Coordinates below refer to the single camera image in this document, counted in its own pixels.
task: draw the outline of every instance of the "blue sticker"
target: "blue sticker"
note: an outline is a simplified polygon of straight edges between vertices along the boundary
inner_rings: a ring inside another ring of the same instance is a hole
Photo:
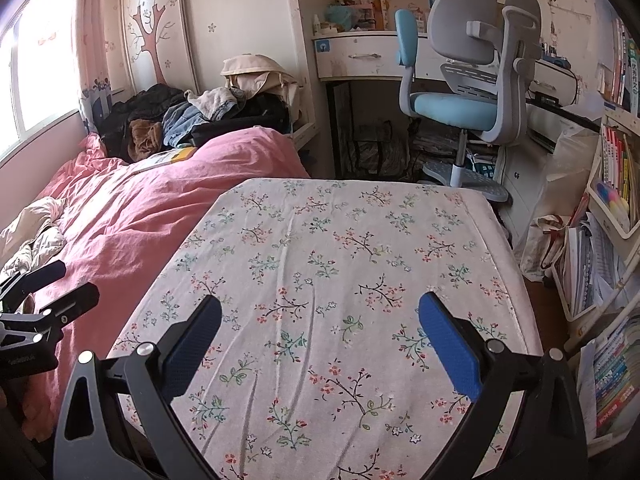
[[[330,52],[331,51],[331,43],[329,40],[317,40],[316,41],[316,52]]]

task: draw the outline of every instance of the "wooden floor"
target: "wooden floor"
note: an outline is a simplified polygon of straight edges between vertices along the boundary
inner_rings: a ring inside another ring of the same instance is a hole
[[[525,278],[525,286],[536,316],[542,348],[560,348],[569,339],[562,304],[555,288],[546,288],[542,283],[530,282]]]

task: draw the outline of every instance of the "pink curtain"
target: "pink curtain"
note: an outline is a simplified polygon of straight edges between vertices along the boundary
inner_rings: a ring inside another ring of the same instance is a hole
[[[73,24],[81,89],[79,110],[87,131],[96,132],[96,126],[111,111],[102,0],[76,0]]]

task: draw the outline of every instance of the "gray chair backrest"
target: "gray chair backrest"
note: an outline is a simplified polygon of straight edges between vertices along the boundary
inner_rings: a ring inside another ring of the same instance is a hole
[[[542,54],[537,0],[505,0],[502,16],[504,27],[497,27],[497,0],[436,0],[427,21],[431,45],[441,56],[482,65],[491,63],[497,50],[495,87],[487,88],[485,77],[478,79],[478,88],[497,96],[495,125],[480,135],[495,144],[514,142],[526,132],[526,93]],[[467,86],[471,72],[465,76]]]

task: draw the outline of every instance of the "window frame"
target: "window frame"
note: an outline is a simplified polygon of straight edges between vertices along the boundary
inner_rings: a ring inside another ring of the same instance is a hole
[[[24,146],[29,144],[32,140],[35,140],[41,134],[47,130],[59,124],[64,119],[71,117],[74,113],[78,113],[78,108],[72,108],[64,112],[57,112],[39,121],[37,124],[29,128],[24,127],[24,118],[22,116],[22,106],[20,104],[20,87],[18,85],[18,35],[20,32],[20,20],[22,18],[22,10],[20,10],[20,16],[15,20],[15,23],[7,30],[6,34],[11,34],[13,37],[10,56],[10,88],[12,101],[12,111],[14,113],[15,129],[18,134],[18,140],[7,146],[4,150],[0,151],[0,167],[8,160],[10,160],[17,152],[19,152]]]

